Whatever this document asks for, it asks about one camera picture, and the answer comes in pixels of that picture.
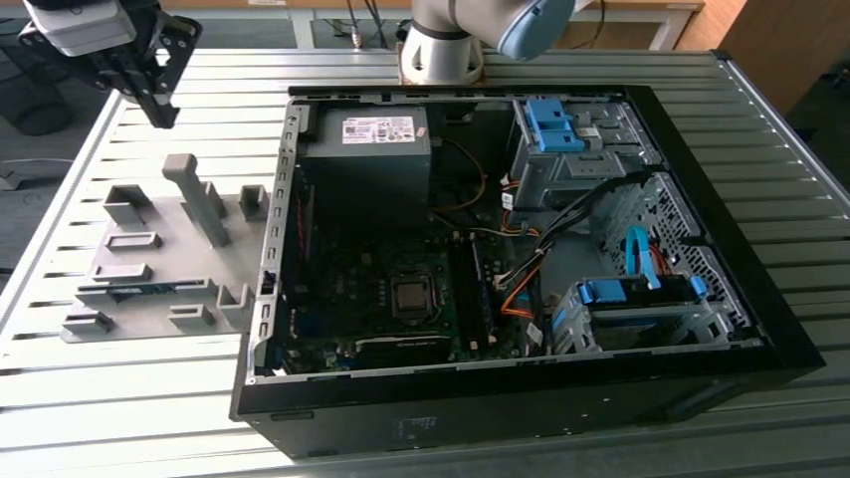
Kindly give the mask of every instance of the cable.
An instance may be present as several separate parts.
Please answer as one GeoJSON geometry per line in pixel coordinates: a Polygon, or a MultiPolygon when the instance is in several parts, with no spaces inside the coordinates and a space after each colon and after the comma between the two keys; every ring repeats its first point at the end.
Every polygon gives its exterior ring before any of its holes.
{"type": "Polygon", "coordinates": [[[379,34],[384,31],[384,22],[386,22],[386,20],[382,20],[382,28],[379,29],[378,32],[375,32],[372,34],[372,36],[370,37],[370,39],[364,43],[366,46],[368,46],[372,43],[372,40],[375,40],[378,38],[379,34]]]}
{"type": "Polygon", "coordinates": [[[355,18],[355,8],[351,6],[351,0],[345,0],[348,4],[348,16],[351,17],[351,24],[354,27],[358,26],[358,19],[355,18]]]}
{"type": "Polygon", "coordinates": [[[483,196],[483,192],[487,188],[487,175],[484,174],[483,167],[480,167],[480,162],[478,162],[478,159],[475,158],[475,156],[472,156],[472,153],[468,152],[466,148],[460,145],[460,143],[456,142],[454,139],[448,139],[447,137],[444,137],[442,140],[443,142],[456,147],[459,151],[463,153],[463,155],[468,158],[468,160],[475,165],[475,168],[478,169],[478,178],[480,180],[480,187],[478,188],[478,193],[475,194],[475,197],[472,197],[468,201],[463,202],[462,204],[455,204],[454,206],[435,207],[431,210],[434,212],[456,211],[459,209],[463,209],[464,207],[471,206],[475,202],[478,202],[478,199],[480,199],[480,196],[483,196]]]}
{"type": "Polygon", "coordinates": [[[514,292],[510,293],[510,296],[507,296],[507,299],[504,300],[504,303],[502,304],[502,309],[500,309],[502,314],[524,317],[527,319],[534,318],[534,316],[531,315],[528,311],[511,309],[510,303],[514,302],[514,299],[516,299],[516,296],[519,295],[519,291],[522,291],[523,287],[526,286],[526,284],[528,283],[528,281],[531,280],[531,278],[534,277],[534,275],[536,274],[539,270],[540,270],[540,264],[538,264],[536,267],[531,269],[528,274],[526,274],[526,277],[522,279],[522,281],[519,281],[519,284],[514,288],[514,292]]]}
{"type": "Polygon", "coordinates": [[[355,49],[360,49],[363,48],[363,37],[360,36],[360,28],[358,27],[358,19],[355,18],[355,9],[351,6],[351,0],[345,0],[345,3],[348,5],[348,16],[351,17],[351,43],[355,49]]]}
{"type": "Polygon", "coordinates": [[[388,49],[390,44],[387,43],[387,37],[384,36],[383,22],[382,22],[382,14],[379,13],[378,3],[372,0],[363,0],[363,3],[367,5],[367,9],[370,10],[370,14],[372,15],[372,20],[375,21],[375,27],[378,28],[380,38],[382,38],[382,48],[388,49]]]}
{"type": "MultiPolygon", "coordinates": [[[[327,24],[328,24],[328,26],[333,29],[333,31],[335,31],[336,33],[339,33],[340,35],[343,35],[343,36],[345,36],[345,37],[351,35],[351,33],[350,33],[350,32],[347,32],[345,30],[340,29],[340,27],[337,27],[337,26],[333,24],[333,22],[332,22],[331,20],[324,20],[324,23],[327,23],[327,24]]],[[[347,25],[347,24],[344,24],[343,22],[340,22],[340,24],[341,24],[343,26],[345,26],[345,27],[351,27],[351,26],[352,26],[352,25],[347,25]]]]}
{"type": "Polygon", "coordinates": [[[451,229],[460,229],[460,230],[466,230],[466,231],[486,232],[488,234],[495,234],[496,236],[502,236],[502,237],[516,237],[516,236],[520,235],[518,233],[508,233],[508,232],[496,231],[495,229],[488,229],[486,227],[463,226],[462,224],[458,224],[451,219],[448,219],[446,216],[443,216],[438,211],[431,211],[431,214],[451,229]]]}
{"type": "MultiPolygon", "coordinates": [[[[504,213],[502,214],[502,230],[504,232],[514,232],[514,233],[522,233],[522,228],[520,229],[511,229],[510,225],[507,224],[507,215],[510,214],[510,211],[507,209],[504,209],[504,213]]],[[[534,229],[532,227],[528,227],[527,232],[530,235],[539,237],[540,236],[540,231],[538,231],[536,229],[534,229]]]]}
{"type": "Polygon", "coordinates": [[[548,226],[546,226],[546,228],[543,229],[540,237],[536,241],[538,246],[542,245],[548,239],[551,239],[555,234],[558,234],[564,229],[568,229],[587,217],[587,215],[590,214],[590,205],[602,196],[604,196],[608,191],[612,191],[614,189],[630,184],[638,184],[646,181],[651,175],[652,173],[650,171],[630,172],[622,177],[615,177],[606,180],[602,184],[599,184],[590,191],[582,194],[579,198],[575,199],[570,203],[570,205],[560,210],[560,212],[555,216],[555,219],[552,219],[552,221],[548,223],[548,226]],[[567,218],[567,215],[574,211],[579,212],[567,218]]]}
{"type": "Polygon", "coordinates": [[[7,160],[3,160],[0,162],[3,162],[3,164],[12,164],[13,162],[40,162],[40,161],[75,162],[72,159],[59,159],[59,158],[55,158],[55,157],[35,157],[32,159],[7,159],[7,160]]]}
{"type": "Polygon", "coordinates": [[[564,207],[555,219],[548,223],[548,226],[540,232],[540,236],[536,239],[534,253],[522,262],[522,264],[514,267],[504,274],[495,277],[495,286],[502,288],[528,267],[535,265],[536,261],[542,261],[546,254],[555,245],[555,236],[570,229],[574,225],[580,223],[591,213],[591,206],[596,200],[604,196],[614,189],[627,186],[630,184],[638,184],[646,181],[652,172],[639,171],[626,174],[623,177],[615,177],[608,179],[590,191],[579,196],[567,207],[564,207]]]}
{"type": "Polygon", "coordinates": [[[596,40],[599,40],[599,35],[602,34],[602,28],[606,26],[606,10],[607,10],[606,0],[599,0],[599,9],[602,13],[599,16],[599,23],[596,24],[596,33],[594,34],[594,38],[591,38],[584,43],[576,45],[575,47],[570,47],[570,50],[575,50],[584,47],[594,48],[594,45],[596,44],[596,40]]]}

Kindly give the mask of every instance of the floor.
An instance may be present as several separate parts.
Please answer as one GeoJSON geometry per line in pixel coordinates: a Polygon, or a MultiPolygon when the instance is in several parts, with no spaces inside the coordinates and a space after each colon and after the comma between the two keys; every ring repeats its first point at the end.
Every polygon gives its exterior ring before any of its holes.
{"type": "MultiPolygon", "coordinates": [[[[293,48],[292,27],[280,20],[205,20],[199,48],[293,48]]],[[[367,47],[378,47],[376,28],[360,23],[367,47]]],[[[384,32],[392,42],[395,25],[384,32]]],[[[319,48],[348,48],[348,37],[336,37],[331,25],[315,24],[319,48]]],[[[24,136],[0,120],[0,161],[9,159],[73,159],[107,96],[73,80],[59,85],[75,111],[73,124],[47,136],[24,136]]],[[[839,180],[850,184],[850,85],[842,90],[826,82],[814,86],[789,116],[794,127],[814,129],[809,141],[839,180]]],[[[15,267],[61,183],[68,164],[57,161],[16,163],[24,182],[16,191],[0,192],[0,270],[15,267]]],[[[0,273],[0,291],[8,276],[0,273]]]]}

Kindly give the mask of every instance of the desk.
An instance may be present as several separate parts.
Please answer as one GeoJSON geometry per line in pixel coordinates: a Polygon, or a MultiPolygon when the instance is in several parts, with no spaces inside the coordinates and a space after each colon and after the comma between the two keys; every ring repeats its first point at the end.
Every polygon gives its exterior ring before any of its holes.
{"type": "Polygon", "coordinates": [[[156,177],[164,156],[187,151],[220,194],[269,186],[287,88],[396,82],[388,52],[200,50],[173,96],[173,129],[151,128],[112,95],[0,297],[0,470],[63,478],[847,476],[846,191],[734,63],[707,53],[486,61],[495,84],[654,87],[827,367],[671,426],[293,463],[227,418],[239,336],[81,345],[57,337],[107,230],[109,186],[139,182],[148,195],[173,194],[156,177]]]}
{"type": "MultiPolygon", "coordinates": [[[[650,44],[650,50],[671,50],[691,18],[691,14],[703,8],[704,0],[607,0],[606,24],[652,23],[659,27],[650,44]]],[[[572,22],[599,22],[599,2],[576,12],[572,22]]],[[[184,15],[203,21],[212,19],[269,19],[280,18],[292,21],[297,48],[316,48],[313,42],[312,22],[316,20],[345,20],[350,18],[344,0],[163,0],[164,10],[175,15],[184,15]],[[257,3],[285,3],[281,6],[257,6],[257,3]]],[[[382,18],[386,20],[407,20],[411,18],[411,0],[379,1],[382,18]]],[[[27,10],[20,0],[0,0],[0,18],[27,17],[27,10]]],[[[355,17],[372,20],[366,8],[355,9],[355,17]]]]}

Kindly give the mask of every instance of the black cable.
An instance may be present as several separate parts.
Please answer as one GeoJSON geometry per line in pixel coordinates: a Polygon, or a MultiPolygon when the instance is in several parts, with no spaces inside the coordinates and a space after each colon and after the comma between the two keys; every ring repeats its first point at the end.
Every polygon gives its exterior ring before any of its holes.
{"type": "Polygon", "coordinates": [[[590,205],[610,191],[630,184],[644,182],[651,175],[652,172],[650,171],[630,172],[622,177],[608,179],[590,191],[582,194],[579,198],[560,210],[560,212],[555,216],[555,219],[552,219],[543,231],[540,231],[540,237],[536,240],[536,246],[540,247],[543,244],[546,244],[546,240],[550,239],[550,237],[579,223],[590,214],[590,205]],[[559,224],[559,222],[567,217],[570,212],[574,211],[578,211],[578,215],[571,216],[570,220],[559,224]]]}
{"type": "Polygon", "coordinates": [[[341,30],[341,29],[340,29],[340,27],[337,27],[337,26],[333,24],[333,22],[332,22],[331,20],[324,20],[324,23],[327,23],[327,24],[329,25],[329,27],[333,29],[333,31],[335,31],[336,33],[339,33],[340,35],[343,35],[343,36],[345,36],[345,37],[351,35],[351,33],[350,33],[350,32],[347,32],[345,30],[341,30]]]}
{"type": "Polygon", "coordinates": [[[372,34],[370,39],[366,41],[364,46],[368,46],[372,43],[372,40],[375,40],[378,36],[380,35],[380,33],[384,31],[384,21],[386,20],[382,20],[382,28],[378,30],[378,32],[372,34]]]}
{"type": "Polygon", "coordinates": [[[602,29],[606,26],[606,10],[607,10],[606,0],[599,0],[599,10],[602,13],[599,16],[599,23],[596,24],[596,33],[594,34],[594,38],[591,38],[584,43],[576,45],[575,47],[570,47],[570,50],[575,50],[578,48],[584,48],[584,47],[594,48],[594,45],[596,44],[596,40],[599,40],[599,35],[602,35],[602,29]]]}
{"type": "Polygon", "coordinates": [[[499,277],[498,284],[507,284],[524,270],[536,266],[555,245],[555,236],[566,232],[572,226],[582,222],[587,216],[590,216],[592,212],[591,206],[596,200],[602,198],[602,196],[619,187],[644,182],[651,176],[651,171],[630,172],[623,177],[608,179],[582,194],[579,198],[560,210],[555,219],[548,223],[543,231],[540,231],[540,236],[538,237],[534,246],[534,252],[528,255],[519,266],[514,267],[503,274],[503,276],[499,277]]]}
{"type": "Polygon", "coordinates": [[[351,24],[356,27],[358,19],[355,18],[355,8],[351,6],[351,0],[345,0],[345,3],[348,3],[348,15],[351,16],[351,24]]]}
{"type": "MultiPolygon", "coordinates": [[[[460,191],[459,189],[454,190],[454,201],[455,204],[463,204],[463,199],[460,199],[460,191]]],[[[468,218],[472,220],[472,224],[480,227],[486,227],[486,224],[483,224],[480,222],[480,219],[478,219],[478,216],[475,216],[475,213],[471,211],[471,208],[464,207],[463,209],[460,209],[460,211],[463,211],[463,213],[466,213],[466,215],[468,216],[468,218]]]]}
{"type": "Polygon", "coordinates": [[[382,39],[382,48],[388,49],[390,44],[387,43],[387,37],[384,36],[384,29],[382,28],[384,24],[382,22],[382,14],[378,9],[378,3],[375,3],[375,0],[372,0],[372,3],[370,3],[370,0],[363,0],[363,3],[367,5],[367,9],[370,10],[370,14],[372,15],[372,20],[375,21],[375,27],[378,28],[379,36],[382,39]]]}

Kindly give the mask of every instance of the orange cable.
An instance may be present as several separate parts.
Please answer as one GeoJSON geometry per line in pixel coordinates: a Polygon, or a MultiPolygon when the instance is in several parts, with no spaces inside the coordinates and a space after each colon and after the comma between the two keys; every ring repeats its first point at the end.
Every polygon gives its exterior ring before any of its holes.
{"type": "Polygon", "coordinates": [[[480,166],[480,162],[478,162],[478,159],[475,158],[475,156],[472,156],[472,153],[468,152],[468,150],[460,145],[460,143],[456,142],[454,139],[448,139],[447,137],[444,137],[442,141],[447,142],[448,144],[452,144],[454,147],[456,147],[460,150],[460,152],[468,158],[468,160],[472,161],[472,164],[475,164],[475,168],[478,169],[478,176],[480,178],[480,187],[478,188],[478,194],[475,194],[475,197],[472,197],[468,201],[463,202],[462,204],[455,204],[454,206],[436,207],[434,209],[434,211],[436,212],[450,212],[450,211],[456,211],[459,209],[463,209],[471,206],[475,202],[478,202],[478,199],[480,199],[480,196],[483,196],[483,191],[487,188],[487,175],[483,172],[483,167],[480,166]]]}

